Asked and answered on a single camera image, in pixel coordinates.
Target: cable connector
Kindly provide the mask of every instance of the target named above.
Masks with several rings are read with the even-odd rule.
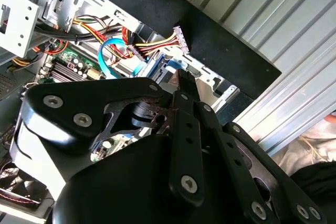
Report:
[[[142,55],[138,52],[138,50],[133,45],[128,45],[127,48],[135,55],[137,56],[141,61],[145,61],[145,59],[142,57]]]
[[[173,28],[173,30],[176,33],[176,37],[177,37],[178,43],[180,44],[183,53],[185,55],[189,54],[190,50],[189,50],[188,44],[187,44],[187,42],[185,40],[185,37],[183,35],[181,27],[180,26],[175,26]]]

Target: white ribbed panel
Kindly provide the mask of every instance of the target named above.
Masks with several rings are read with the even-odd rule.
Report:
[[[188,0],[283,73],[237,119],[270,155],[336,110],[336,0]]]

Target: silver screw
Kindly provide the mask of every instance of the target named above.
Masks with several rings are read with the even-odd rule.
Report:
[[[240,132],[240,128],[237,125],[233,125],[232,127],[236,132]]]
[[[321,216],[320,216],[319,212],[317,212],[315,208],[309,207],[309,210],[315,216],[315,218],[317,218],[318,220],[321,219]]]
[[[261,204],[254,201],[252,202],[251,207],[256,216],[258,216],[261,220],[266,220],[267,215]]]
[[[194,194],[197,192],[197,183],[196,181],[188,176],[184,175],[181,179],[181,185],[188,193]]]
[[[210,106],[208,104],[205,104],[203,106],[203,108],[205,108],[206,111],[209,111],[209,112],[211,111],[211,108],[210,108]]]
[[[73,117],[74,123],[81,127],[89,127],[92,124],[90,116],[84,113],[78,113]]]
[[[298,209],[298,212],[307,220],[309,219],[309,215],[307,213],[307,211],[300,205],[297,205],[296,208]]]
[[[181,94],[181,96],[184,100],[188,100],[188,97],[185,94]]]
[[[63,106],[63,100],[55,95],[47,95],[43,98],[43,103],[53,109],[57,109]]]
[[[159,89],[157,88],[157,86],[155,86],[155,85],[153,85],[153,84],[150,84],[149,87],[150,87],[152,90],[154,90],[154,91],[159,90]]]

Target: capacitor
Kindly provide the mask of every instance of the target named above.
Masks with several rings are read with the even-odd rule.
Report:
[[[112,148],[112,144],[109,141],[104,141],[102,146],[106,149]]]

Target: white cloth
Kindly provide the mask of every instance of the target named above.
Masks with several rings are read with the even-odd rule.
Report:
[[[311,164],[336,161],[336,124],[322,120],[272,158],[289,176]]]

